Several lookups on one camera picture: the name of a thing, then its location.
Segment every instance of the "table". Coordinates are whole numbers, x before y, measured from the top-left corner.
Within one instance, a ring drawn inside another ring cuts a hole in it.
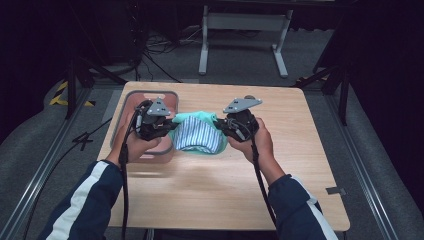
[[[98,159],[110,151],[122,104],[133,90],[170,90],[178,94],[178,112],[216,112],[235,97],[263,100],[251,108],[272,134],[275,157],[286,173],[298,176],[315,195],[335,231],[350,223],[340,195],[327,194],[336,183],[307,102],[300,89],[280,87],[129,82],[125,85]],[[148,229],[273,230],[253,166],[229,145],[219,155],[175,151],[166,164],[128,164],[128,227]],[[122,193],[110,226],[121,226]]]

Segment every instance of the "tray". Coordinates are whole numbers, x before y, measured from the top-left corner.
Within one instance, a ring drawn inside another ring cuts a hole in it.
[[[125,117],[129,113],[133,113],[135,107],[137,107],[144,100],[155,100],[160,97],[165,105],[168,107],[169,111],[171,111],[171,115],[167,116],[167,118],[174,118],[175,114],[178,113],[178,95],[172,91],[142,91],[135,90],[131,91],[127,94],[125,101],[122,105],[121,113],[119,114],[119,118],[117,121],[117,125],[115,127],[115,131],[112,136],[111,146],[113,143],[113,139],[115,139],[116,131],[125,123]],[[162,137],[161,142],[155,148],[152,148],[146,151],[140,158],[137,160],[131,160],[131,163],[139,162],[139,163],[167,163],[171,161],[172,156],[174,154],[174,146],[172,144],[171,138],[166,135]]]

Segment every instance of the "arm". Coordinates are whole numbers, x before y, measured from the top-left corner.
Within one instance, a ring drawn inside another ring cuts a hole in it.
[[[337,239],[318,210],[316,198],[278,164],[271,134],[262,119],[257,118],[257,121],[259,130],[255,134],[255,142],[259,152],[259,168],[269,185],[268,199],[277,218],[279,239]],[[253,161],[251,141],[240,143],[229,137],[228,142],[240,150],[247,160]]]
[[[115,136],[106,160],[92,163],[69,194],[53,210],[38,239],[103,239],[111,208],[118,198],[123,180],[119,154],[125,139],[126,123]],[[138,158],[159,144],[159,139],[144,141],[133,132],[127,138],[128,158]]]

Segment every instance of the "jacket sleeve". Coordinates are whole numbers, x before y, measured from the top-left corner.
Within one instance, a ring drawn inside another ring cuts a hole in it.
[[[279,239],[338,239],[321,213],[317,199],[299,180],[285,175],[269,186]]]
[[[38,239],[103,239],[122,184],[116,165],[92,163],[53,210]]]

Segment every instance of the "towel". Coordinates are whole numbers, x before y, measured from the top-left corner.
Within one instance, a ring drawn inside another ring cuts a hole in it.
[[[215,113],[179,113],[173,122],[179,123],[169,132],[175,149],[199,154],[218,154],[227,145],[227,138],[213,124]]]

